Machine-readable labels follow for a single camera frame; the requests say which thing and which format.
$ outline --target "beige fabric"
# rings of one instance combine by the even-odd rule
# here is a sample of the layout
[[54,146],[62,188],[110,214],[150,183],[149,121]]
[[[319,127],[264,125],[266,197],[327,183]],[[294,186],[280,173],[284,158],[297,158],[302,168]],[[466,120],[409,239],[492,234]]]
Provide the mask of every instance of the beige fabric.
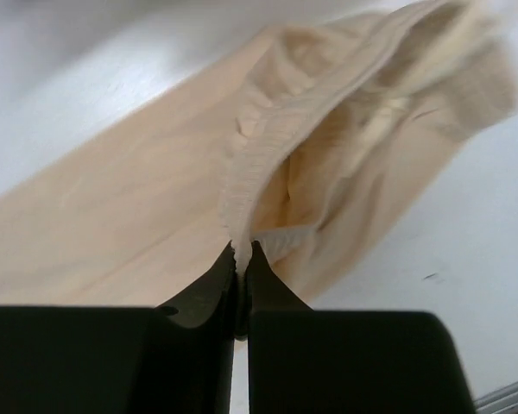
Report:
[[515,107],[485,2],[427,1],[286,28],[243,88],[221,200],[237,270],[251,240],[310,296],[372,246],[466,138]]
[[[229,241],[217,217],[226,167],[221,199],[237,253],[253,236],[264,239],[293,288],[319,293],[380,239],[466,136],[515,106],[506,54],[493,41],[404,104],[377,92],[400,91],[403,70],[392,67],[456,13],[438,1],[266,30],[19,185],[0,198],[0,303],[164,301]],[[363,123],[386,97],[400,115],[391,110],[391,133],[363,147]],[[249,175],[266,185],[252,188],[257,206]],[[271,229],[281,235],[262,235]]]

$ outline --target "cloth garment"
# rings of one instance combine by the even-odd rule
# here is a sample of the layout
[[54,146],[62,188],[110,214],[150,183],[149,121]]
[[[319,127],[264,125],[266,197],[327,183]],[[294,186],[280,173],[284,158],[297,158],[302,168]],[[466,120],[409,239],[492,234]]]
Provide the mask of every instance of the cloth garment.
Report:
[[310,296],[349,272],[465,141],[516,107],[482,1],[285,28],[246,79],[221,214],[240,275],[258,240]]
[[517,106],[501,22],[431,0],[264,30],[0,198],[0,303],[159,304],[230,239],[241,275],[257,239],[320,293]]

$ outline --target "wrinkled cloth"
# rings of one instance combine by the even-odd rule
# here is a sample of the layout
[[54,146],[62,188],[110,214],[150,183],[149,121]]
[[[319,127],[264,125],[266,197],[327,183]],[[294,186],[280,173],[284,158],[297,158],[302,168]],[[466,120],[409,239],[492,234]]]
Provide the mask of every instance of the wrinkled cloth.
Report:
[[308,296],[384,235],[518,88],[500,16],[433,0],[284,28],[246,78],[221,216],[243,276],[258,240]]

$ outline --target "white table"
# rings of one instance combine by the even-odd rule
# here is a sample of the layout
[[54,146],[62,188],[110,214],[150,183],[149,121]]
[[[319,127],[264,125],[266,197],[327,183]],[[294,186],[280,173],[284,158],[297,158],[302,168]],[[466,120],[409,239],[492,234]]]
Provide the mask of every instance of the white table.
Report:
[[[361,3],[0,0],[0,194],[263,26],[321,22]],[[518,23],[511,40],[518,59]],[[517,381],[518,116],[472,140],[313,305],[433,311],[477,398]],[[244,358],[235,363],[235,412],[247,406]]]

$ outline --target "white surface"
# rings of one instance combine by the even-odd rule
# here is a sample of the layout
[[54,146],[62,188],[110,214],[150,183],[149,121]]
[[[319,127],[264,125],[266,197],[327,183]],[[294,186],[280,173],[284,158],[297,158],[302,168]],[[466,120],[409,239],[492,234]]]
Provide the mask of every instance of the white surface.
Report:
[[[356,8],[349,0],[0,0],[0,194],[269,22],[319,22]],[[518,24],[512,38],[518,52]],[[472,140],[313,305],[433,311],[476,397],[517,381],[518,116]],[[246,401],[240,353],[234,412],[246,412]]]

